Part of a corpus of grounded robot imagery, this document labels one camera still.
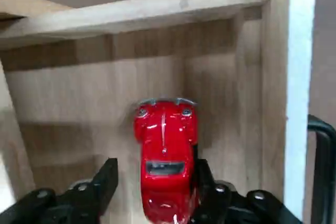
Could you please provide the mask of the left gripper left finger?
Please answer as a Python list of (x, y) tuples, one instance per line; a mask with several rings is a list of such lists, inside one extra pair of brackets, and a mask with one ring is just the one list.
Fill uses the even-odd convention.
[(109, 158), (88, 182), (57, 195), (51, 188), (27, 193), (1, 212), (1, 223), (100, 223), (118, 186), (118, 159)]

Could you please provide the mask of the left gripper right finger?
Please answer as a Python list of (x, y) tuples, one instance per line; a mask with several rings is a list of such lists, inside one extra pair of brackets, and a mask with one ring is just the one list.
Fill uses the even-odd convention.
[(215, 180), (206, 159), (196, 161), (195, 175), (199, 203), (193, 223), (302, 223), (268, 191), (242, 196), (232, 184)]

